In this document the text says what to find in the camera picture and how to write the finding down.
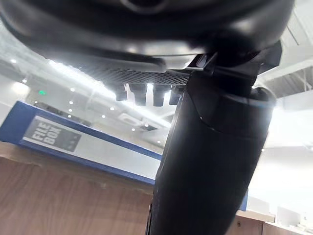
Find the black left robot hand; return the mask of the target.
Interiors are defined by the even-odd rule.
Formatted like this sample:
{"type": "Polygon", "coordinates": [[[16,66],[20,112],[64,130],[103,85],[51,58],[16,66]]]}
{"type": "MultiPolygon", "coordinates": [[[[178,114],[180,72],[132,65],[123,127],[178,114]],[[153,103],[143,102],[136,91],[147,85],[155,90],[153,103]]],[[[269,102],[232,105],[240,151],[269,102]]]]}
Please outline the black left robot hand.
{"type": "Polygon", "coordinates": [[[223,235],[268,135],[292,0],[3,0],[5,27],[41,56],[100,70],[117,100],[177,106],[145,233],[223,235]]]}

